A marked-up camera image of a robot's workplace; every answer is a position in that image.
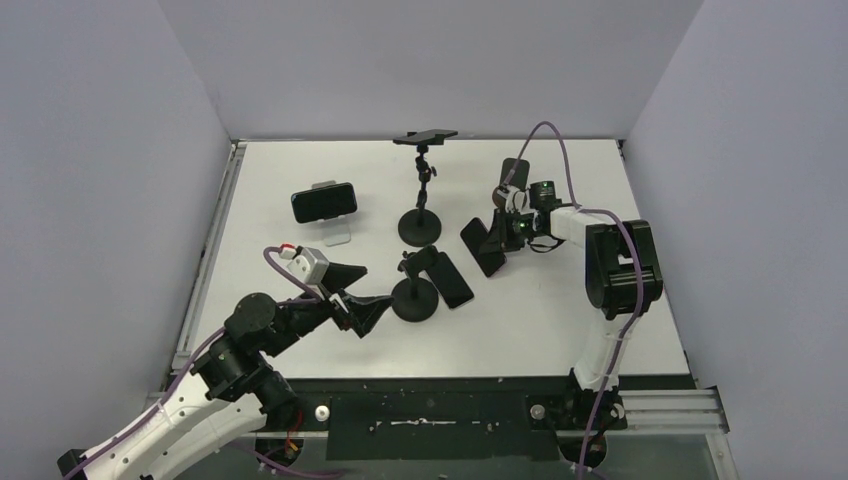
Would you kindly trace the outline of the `tall black tripod stand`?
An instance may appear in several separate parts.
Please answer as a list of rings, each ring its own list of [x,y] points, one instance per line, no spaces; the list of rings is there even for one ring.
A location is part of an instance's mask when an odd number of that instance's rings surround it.
[[[426,160],[426,154],[431,146],[414,147],[417,152],[415,167],[420,186],[415,207],[404,213],[398,221],[398,234],[405,244],[412,247],[424,247],[436,242],[442,232],[441,220],[426,207],[427,186],[437,175],[437,171]]]

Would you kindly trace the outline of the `white metal phone stand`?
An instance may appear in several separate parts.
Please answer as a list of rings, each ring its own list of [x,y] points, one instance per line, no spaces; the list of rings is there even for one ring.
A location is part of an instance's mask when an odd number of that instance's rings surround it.
[[[351,241],[351,230],[348,217],[357,209],[355,190],[352,186],[343,186],[335,180],[313,183],[313,189],[329,188],[333,193],[341,195],[340,214],[322,220],[322,239],[327,247],[338,246]]]

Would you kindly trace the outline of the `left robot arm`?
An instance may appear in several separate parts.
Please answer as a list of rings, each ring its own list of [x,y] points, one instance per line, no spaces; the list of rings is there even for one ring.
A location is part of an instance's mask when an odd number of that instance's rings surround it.
[[[71,449],[57,461],[65,479],[174,479],[243,434],[286,429],[303,417],[298,396],[269,363],[327,321],[368,335],[391,307],[389,295],[346,289],[364,266],[327,261],[309,249],[280,249],[271,266],[301,290],[277,301],[242,298],[222,328],[193,352],[162,397],[103,443]]]

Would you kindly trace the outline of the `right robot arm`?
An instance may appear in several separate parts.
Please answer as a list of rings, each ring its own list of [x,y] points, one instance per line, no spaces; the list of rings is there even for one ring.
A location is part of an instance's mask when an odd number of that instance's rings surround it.
[[[602,412],[595,392],[618,385],[621,357],[631,330],[663,292],[664,282],[652,228],[643,219],[623,221],[611,211],[565,203],[551,181],[521,190],[501,184],[492,193],[491,227],[481,254],[507,253],[531,246],[539,237],[556,247],[565,243],[584,254],[584,285],[599,318],[573,367],[579,386],[562,400],[565,419],[586,427]]]

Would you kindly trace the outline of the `black round base stand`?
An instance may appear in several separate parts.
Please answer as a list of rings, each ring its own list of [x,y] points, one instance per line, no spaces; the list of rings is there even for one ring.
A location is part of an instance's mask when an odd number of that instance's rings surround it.
[[[391,292],[392,309],[401,320],[419,323],[435,313],[439,293],[431,281],[421,277],[421,273],[434,266],[437,260],[438,250],[434,245],[427,245],[416,252],[403,252],[397,270],[405,278]]]

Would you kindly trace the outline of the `wooden base phone stand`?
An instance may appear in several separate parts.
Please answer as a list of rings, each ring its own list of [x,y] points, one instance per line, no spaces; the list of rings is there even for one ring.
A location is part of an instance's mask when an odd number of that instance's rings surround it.
[[[498,185],[513,185],[527,192],[530,164],[527,160],[506,158],[502,163]]]

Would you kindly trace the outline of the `phone from wooden stand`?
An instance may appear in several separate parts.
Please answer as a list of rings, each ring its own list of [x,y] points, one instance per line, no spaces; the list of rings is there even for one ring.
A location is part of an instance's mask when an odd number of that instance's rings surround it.
[[[438,252],[435,263],[425,271],[449,309],[457,309],[475,298],[471,287],[446,252]]]

